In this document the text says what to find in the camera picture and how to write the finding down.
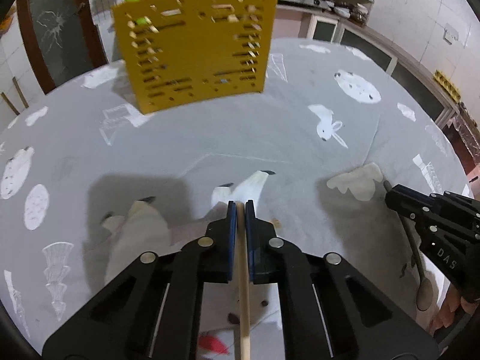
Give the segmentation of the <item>person right hand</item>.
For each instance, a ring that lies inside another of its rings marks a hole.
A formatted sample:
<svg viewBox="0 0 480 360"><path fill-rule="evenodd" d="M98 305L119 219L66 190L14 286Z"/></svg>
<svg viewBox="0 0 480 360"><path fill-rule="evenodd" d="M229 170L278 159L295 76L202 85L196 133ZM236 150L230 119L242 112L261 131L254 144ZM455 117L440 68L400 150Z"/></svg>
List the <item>person right hand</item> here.
<svg viewBox="0 0 480 360"><path fill-rule="evenodd" d="M433 317L430 323L429 332L433 335L439 328L450 327L455 318L455 313L459 308L467 314L473 314L479 306L479 302L471 303L462 297L461 293L452 285L449 285L446 297L438 313Z"/></svg>

